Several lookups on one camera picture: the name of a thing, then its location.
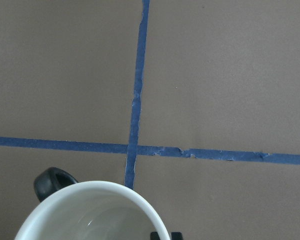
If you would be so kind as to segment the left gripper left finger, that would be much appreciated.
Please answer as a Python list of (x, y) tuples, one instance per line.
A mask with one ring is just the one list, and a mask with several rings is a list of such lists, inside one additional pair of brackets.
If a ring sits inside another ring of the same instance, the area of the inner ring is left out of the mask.
[(150, 233), (150, 240), (159, 240), (158, 232), (151, 232)]

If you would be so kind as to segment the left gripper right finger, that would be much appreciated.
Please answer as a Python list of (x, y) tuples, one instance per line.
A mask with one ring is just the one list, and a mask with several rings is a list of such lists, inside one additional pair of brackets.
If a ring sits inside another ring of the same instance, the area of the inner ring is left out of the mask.
[(171, 232), (171, 240), (183, 240), (183, 234), (181, 232)]

